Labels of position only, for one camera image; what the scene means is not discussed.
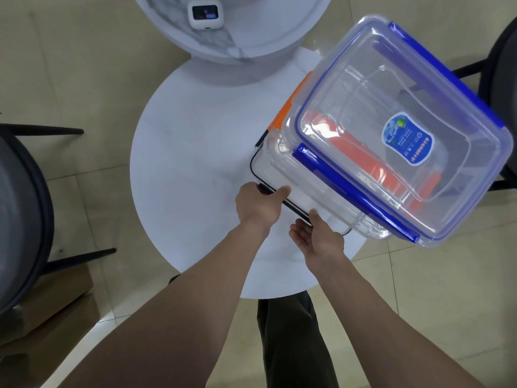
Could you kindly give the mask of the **person's left hand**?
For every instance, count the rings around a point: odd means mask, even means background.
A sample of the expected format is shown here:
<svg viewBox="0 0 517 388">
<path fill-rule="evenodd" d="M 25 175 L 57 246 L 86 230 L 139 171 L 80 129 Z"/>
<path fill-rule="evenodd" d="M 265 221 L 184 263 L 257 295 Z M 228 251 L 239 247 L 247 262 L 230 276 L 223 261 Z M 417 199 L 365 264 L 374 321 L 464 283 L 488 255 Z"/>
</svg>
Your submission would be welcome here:
<svg viewBox="0 0 517 388">
<path fill-rule="evenodd" d="M 241 186 L 235 198 L 239 226 L 250 228 L 264 238 L 279 220 L 283 202 L 269 202 L 268 195 L 259 190 L 255 182 Z"/>
</svg>

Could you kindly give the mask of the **person's right hand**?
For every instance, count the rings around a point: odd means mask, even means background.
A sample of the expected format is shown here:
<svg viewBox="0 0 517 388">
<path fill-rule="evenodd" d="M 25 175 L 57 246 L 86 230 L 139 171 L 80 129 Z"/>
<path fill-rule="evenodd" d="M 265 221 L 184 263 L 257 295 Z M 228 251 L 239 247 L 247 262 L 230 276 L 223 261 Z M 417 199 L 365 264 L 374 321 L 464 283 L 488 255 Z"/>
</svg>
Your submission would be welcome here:
<svg viewBox="0 0 517 388">
<path fill-rule="evenodd" d="M 333 231 L 326 221 L 323 229 L 313 230 L 311 223 L 297 219 L 290 225 L 289 236 L 315 276 L 328 269 L 332 271 L 342 267 L 348 261 L 344 253 L 344 237 Z"/>
</svg>

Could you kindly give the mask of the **clear container with orange clips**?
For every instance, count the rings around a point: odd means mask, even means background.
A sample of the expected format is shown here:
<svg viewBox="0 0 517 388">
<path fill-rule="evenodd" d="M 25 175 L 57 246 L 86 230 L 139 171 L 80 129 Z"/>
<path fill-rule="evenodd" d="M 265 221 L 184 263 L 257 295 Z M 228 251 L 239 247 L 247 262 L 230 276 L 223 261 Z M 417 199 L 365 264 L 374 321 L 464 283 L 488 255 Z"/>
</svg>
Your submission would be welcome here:
<svg viewBox="0 0 517 388">
<path fill-rule="evenodd" d="M 308 212 L 311 208 L 321 209 L 323 217 L 330 220 L 331 228 L 336 231 L 347 234 L 353 230 L 366 238 L 387 239 L 393 232 L 383 227 L 373 214 L 365 213 L 366 208 L 359 204 L 358 198 L 353 197 L 354 192 L 340 195 L 333 189 L 335 182 L 318 170 L 320 167 L 330 169 L 329 164 L 321 163 L 311 150 L 305 154 L 299 152 L 282 135 L 282 129 L 287 129 L 292 119 L 293 100 L 307 84 L 311 74 L 309 72 L 297 86 L 257 143 L 250 170 L 268 190 L 275 190 L 283 183 L 293 187 L 294 196 L 288 198 L 286 205 L 304 221 L 309 221 Z M 423 201 L 410 194 L 402 179 L 389 170 L 380 157 L 349 134 L 341 136 L 339 133 L 344 130 L 341 126 L 337 127 L 330 118 L 320 114 L 314 118 L 318 122 L 317 126 L 331 132 L 331 145 L 359 168 L 359 179 L 368 185 L 380 186 L 389 197 L 405 198 L 413 211 L 421 208 Z"/>
</svg>

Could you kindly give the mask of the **person's right forearm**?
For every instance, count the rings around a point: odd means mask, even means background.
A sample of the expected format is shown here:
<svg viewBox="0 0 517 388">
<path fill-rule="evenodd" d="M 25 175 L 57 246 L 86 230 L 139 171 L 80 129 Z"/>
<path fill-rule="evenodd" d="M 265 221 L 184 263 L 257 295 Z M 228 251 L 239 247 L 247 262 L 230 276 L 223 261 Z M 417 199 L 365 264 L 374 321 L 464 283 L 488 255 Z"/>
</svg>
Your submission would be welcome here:
<svg viewBox="0 0 517 388">
<path fill-rule="evenodd" d="M 404 321 L 343 254 L 306 258 L 371 388 L 484 388 Z"/>
</svg>

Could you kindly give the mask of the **person's left forearm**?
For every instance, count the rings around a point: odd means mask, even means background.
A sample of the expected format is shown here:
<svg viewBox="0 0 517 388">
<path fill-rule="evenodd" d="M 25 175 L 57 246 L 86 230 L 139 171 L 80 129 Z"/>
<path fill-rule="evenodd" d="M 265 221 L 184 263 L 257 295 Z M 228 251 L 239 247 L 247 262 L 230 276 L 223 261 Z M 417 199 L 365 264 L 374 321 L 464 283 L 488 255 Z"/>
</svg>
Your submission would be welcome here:
<svg viewBox="0 0 517 388">
<path fill-rule="evenodd" d="M 204 388 L 271 223 L 249 217 L 107 335 L 59 388 Z"/>
</svg>

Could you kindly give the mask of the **clear container with blue clips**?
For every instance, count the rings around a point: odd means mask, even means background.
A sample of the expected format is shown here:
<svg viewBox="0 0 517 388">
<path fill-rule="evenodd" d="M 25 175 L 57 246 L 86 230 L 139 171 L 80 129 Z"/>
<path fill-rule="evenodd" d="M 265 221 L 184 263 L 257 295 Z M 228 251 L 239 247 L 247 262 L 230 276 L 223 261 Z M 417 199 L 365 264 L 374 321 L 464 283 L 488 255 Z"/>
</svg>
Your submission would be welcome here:
<svg viewBox="0 0 517 388">
<path fill-rule="evenodd" d="M 282 135 L 330 169 L 340 195 L 354 192 L 392 236 L 423 247 L 445 241 L 475 209 L 513 151 L 505 124 L 445 65 L 393 21 L 366 15 L 311 72 Z M 341 126 L 423 201 L 358 178 L 317 114 Z"/>
</svg>

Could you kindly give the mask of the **person's dark trousers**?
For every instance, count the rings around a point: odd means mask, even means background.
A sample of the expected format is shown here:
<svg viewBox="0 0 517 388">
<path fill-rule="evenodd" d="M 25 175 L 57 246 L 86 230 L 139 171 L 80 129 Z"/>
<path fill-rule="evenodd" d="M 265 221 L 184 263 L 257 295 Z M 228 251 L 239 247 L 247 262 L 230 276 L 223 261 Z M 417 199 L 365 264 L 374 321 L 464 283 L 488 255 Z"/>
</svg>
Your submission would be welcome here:
<svg viewBox="0 0 517 388">
<path fill-rule="evenodd" d="M 307 291 L 258 300 L 267 388 L 339 388 Z"/>
</svg>

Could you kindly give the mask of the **white marble round table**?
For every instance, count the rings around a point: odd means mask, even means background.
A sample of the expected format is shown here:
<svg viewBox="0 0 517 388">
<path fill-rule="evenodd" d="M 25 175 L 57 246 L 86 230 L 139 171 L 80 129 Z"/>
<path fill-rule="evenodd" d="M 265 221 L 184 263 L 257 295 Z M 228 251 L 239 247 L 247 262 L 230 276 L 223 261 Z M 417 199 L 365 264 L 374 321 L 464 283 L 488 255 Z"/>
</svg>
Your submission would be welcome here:
<svg viewBox="0 0 517 388">
<path fill-rule="evenodd" d="M 332 0 L 220 0 L 224 25 L 217 30 L 191 27 L 190 0 L 135 1 L 159 32 L 191 56 L 245 64 L 296 49 Z"/>
</svg>

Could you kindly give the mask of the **white device with screen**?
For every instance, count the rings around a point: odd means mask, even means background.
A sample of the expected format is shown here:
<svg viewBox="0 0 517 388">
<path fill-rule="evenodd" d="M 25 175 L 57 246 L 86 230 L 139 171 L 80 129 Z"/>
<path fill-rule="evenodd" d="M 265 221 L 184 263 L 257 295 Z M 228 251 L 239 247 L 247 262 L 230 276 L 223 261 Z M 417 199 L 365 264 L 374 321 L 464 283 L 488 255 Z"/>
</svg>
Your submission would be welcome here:
<svg viewBox="0 0 517 388">
<path fill-rule="evenodd" d="M 224 25 L 224 10 L 220 0 L 190 0 L 187 16 L 195 30 L 217 30 Z"/>
</svg>

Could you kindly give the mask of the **black chair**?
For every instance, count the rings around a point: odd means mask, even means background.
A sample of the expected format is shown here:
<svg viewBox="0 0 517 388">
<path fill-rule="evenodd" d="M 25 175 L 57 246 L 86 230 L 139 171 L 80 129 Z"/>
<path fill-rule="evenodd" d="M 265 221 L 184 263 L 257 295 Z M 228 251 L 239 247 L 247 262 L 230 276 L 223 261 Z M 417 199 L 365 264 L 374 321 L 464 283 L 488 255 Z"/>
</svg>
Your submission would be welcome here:
<svg viewBox="0 0 517 388">
<path fill-rule="evenodd" d="M 500 172 L 501 181 L 489 191 L 517 189 L 517 17 L 500 34 L 487 58 L 454 71 L 458 78 L 480 74 L 477 96 L 505 123 L 514 140 L 510 158 Z"/>
<path fill-rule="evenodd" d="M 0 317 L 16 308 L 44 275 L 117 252 L 104 249 L 49 261 L 54 207 L 41 168 L 19 136 L 73 136 L 84 130 L 0 123 Z"/>
</svg>

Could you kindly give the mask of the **brown cardboard box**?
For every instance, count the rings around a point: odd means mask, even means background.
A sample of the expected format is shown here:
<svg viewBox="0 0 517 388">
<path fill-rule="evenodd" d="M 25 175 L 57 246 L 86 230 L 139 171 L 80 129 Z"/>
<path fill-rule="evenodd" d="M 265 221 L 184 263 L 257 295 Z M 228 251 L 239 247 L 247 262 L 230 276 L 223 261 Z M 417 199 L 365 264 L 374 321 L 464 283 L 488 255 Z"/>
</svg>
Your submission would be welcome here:
<svg viewBox="0 0 517 388">
<path fill-rule="evenodd" d="M 0 388 L 40 388 L 100 320 L 87 264 L 42 276 L 0 316 Z"/>
</svg>

